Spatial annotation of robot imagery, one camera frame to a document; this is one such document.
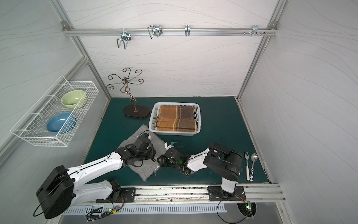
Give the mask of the bronze swirl jewelry stand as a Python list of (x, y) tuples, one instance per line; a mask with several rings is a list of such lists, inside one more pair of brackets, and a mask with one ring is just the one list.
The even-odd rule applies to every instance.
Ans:
[(115, 85), (122, 85), (120, 92), (126, 94), (130, 98), (130, 101), (133, 102), (132, 105), (127, 105), (123, 109), (123, 114), (126, 117), (132, 117), (132, 118), (137, 118), (137, 119), (146, 118), (150, 113), (149, 108), (146, 106), (138, 105), (138, 101), (130, 93), (130, 87), (129, 87), (129, 85), (141, 85), (144, 83), (144, 79), (142, 79), (142, 78), (137, 79), (136, 83), (134, 83), (132, 81), (133, 79), (135, 80), (137, 77), (139, 77), (143, 73), (143, 71), (141, 69), (135, 70), (136, 76), (134, 76), (133, 78), (130, 78), (131, 68), (129, 68), (129, 67), (124, 68), (122, 70), (122, 72), (127, 73), (127, 76), (120, 77), (117, 74), (111, 74), (107, 77), (108, 80), (113, 80), (115, 77), (117, 77), (120, 79), (120, 82), (119, 83), (110, 83), (106, 86), (106, 89), (111, 91), (111, 90), (115, 89)]

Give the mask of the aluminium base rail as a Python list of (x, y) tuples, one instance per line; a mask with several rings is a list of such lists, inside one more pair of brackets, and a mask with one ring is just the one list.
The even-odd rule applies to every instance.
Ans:
[[(219, 202), (224, 196), (221, 186), (206, 185), (167, 185), (167, 186), (135, 186), (132, 204), (179, 204), (179, 203), (211, 203)], [(281, 203), (286, 198), (278, 184), (238, 184), (235, 195), (226, 203)]]

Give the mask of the metal double hook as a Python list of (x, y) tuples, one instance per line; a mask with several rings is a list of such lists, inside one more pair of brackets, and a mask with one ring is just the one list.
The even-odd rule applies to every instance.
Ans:
[(120, 33), (120, 37), (117, 39), (117, 48), (122, 45), (124, 49), (127, 49), (128, 42), (131, 40), (131, 35), (127, 31), (123, 30)]
[(149, 25), (147, 27), (149, 36), (153, 39), (155, 36), (160, 37), (163, 34), (162, 28), (160, 25)]

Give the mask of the metal hook right end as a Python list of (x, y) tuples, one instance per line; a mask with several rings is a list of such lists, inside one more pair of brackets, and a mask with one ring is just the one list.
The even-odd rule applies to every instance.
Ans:
[(243, 34), (250, 35), (250, 36), (265, 36), (265, 35), (267, 35), (267, 32), (259, 31), (258, 26), (255, 25), (250, 32), (243, 32)]

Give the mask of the small metal hook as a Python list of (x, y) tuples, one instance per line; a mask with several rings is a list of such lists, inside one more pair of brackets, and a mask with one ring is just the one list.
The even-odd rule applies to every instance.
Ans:
[(190, 36), (190, 26), (189, 25), (185, 26), (185, 36)]

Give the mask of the brown plaid scarf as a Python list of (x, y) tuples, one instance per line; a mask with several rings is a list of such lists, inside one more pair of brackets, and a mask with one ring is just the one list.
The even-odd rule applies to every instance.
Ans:
[(197, 109), (189, 105), (161, 105), (156, 129), (167, 132), (197, 132)]

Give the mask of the silver fork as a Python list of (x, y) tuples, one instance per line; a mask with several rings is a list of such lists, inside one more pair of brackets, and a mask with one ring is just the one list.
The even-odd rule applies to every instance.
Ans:
[(250, 180), (250, 173), (249, 173), (249, 153), (245, 152), (245, 159), (246, 159), (246, 179), (247, 181)]

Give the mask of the grey scarf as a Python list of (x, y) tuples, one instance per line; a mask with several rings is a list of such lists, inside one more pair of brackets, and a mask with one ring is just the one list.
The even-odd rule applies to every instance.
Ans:
[[(146, 125), (142, 125), (133, 135), (131, 135), (127, 140), (124, 140), (119, 147), (124, 147), (128, 144), (134, 143), (137, 137), (144, 131), (149, 131), (149, 127)], [(149, 136), (151, 137), (151, 143), (153, 144), (153, 148), (156, 150), (155, 159), (158, 159), (160, 156), (166, 153), (165, 142), (161, 140), (156, 134), (149, 132)], [(145, 160), (143, 161), (143, 165), (141, 162), (136, 161), (134, 163), (136, 166), (140, 166), (139, 168), (129, 166), (129, 168), (137, 173), (141, 179), (146, 182), (147, 179), (155, 174), (159, 169), (160, 165), (157, 161)]]

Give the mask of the green ceramic bowl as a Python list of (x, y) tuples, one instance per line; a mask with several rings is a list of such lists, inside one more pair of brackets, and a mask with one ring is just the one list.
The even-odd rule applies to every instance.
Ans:
[(87, 94), (83, 90), (74, 90), (61, 98), (61, 104), (68, 109), (80, 109), (87, 104)]

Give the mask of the metal double hook middle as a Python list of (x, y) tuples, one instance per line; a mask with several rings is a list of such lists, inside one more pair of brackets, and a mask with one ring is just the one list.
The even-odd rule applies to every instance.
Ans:
[(149, 36), (153, 39), (155, 36), (160, 37), (163, 34), (162, 28), (160, 25), (149, 25), (147, 27)]

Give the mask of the metal double hook left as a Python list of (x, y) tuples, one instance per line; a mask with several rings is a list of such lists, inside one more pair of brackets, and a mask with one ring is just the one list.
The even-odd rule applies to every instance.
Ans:
[(128, 42), (131, 40), (131, 35), (127, 31), (123, 30), (120, 33), (120, 37), (117, 39), (117, 48), (122, 45), (124, 49), (127, 49)]

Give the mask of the aluminium crossbar rail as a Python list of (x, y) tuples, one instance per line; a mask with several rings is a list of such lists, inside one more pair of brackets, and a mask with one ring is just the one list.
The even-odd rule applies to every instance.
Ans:
[[(72, 29), (63, 31), (66, 36), (120, 36), (120, 33), (125, 30), (132, 37), (149, 37), (147, 29)], [(190, 27), (190, 36), (250, 36), (244, 35), (243, 32), (250, 32), (252, 28), (207, 28), (199, 29)], [(163, 34), (161, 36), (185, 36), (185, 28), (167, 29), (162, 28)], [(277, 35), (278, 30), (259, 28), (261, 32), (267, 32), (267, 35)]]

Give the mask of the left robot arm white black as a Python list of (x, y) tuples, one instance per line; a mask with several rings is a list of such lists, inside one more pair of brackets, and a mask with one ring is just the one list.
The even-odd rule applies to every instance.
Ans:
[(91, 184), (90, 181), (137, 161), (153, 160), (155, 155), (156, 150), (152, 145), (139, 150), (130, 144), (87, 164), (68, 169), (63, 165), (58, 166), (36, 192), (39, 208), (46, 219), (52, 219), (77, 203), (107, 199), (118, 185), (109, 181)]

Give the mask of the white plastic perforated basket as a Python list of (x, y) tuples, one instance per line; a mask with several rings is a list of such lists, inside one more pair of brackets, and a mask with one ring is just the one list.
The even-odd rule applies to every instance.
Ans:
[[(197, 109), (196, 114), (196, 122), (197, 122), (197, 132), (195, 133), (186, 133), (186, 132), (167, 132), (167, 131), (158, 131), (156, 129), (156, 119), (159, 113), (159, 107), (161, 105), (189, 105), (194, 106)], [(150, 121), (149, 121), (149, 130), (155, 134), (162, 134), (162, 135), (181, 135), (181, 136), (193, 136), (200, 132), (201, 130), (201, 112), (200, 112), (200, 106), (195, 103), (177, 103), (177, 102), (158, 102), (154, 105)]]

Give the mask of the silver spoon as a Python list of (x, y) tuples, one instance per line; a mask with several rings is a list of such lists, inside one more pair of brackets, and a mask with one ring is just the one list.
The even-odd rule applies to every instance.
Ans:
[(255, 162), (258, 160), (258, 154), (253, 153), (252, 156), (251, 156), (251, 160), (252, 160), (252, 167), (251, 167), (251, 170), (250, 170), (249, 181), (253, 182), (253, 179), (254, 179), (254, 167), (255, 167)]

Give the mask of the blue ceramic bowl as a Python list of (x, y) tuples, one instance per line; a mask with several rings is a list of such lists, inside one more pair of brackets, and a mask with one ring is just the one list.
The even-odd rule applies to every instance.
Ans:
[(47, 130), (51, 133), (64, 134), (75, 128), (77, 119), (69, 112), (60, 113), (51, 118), (47, 123)]

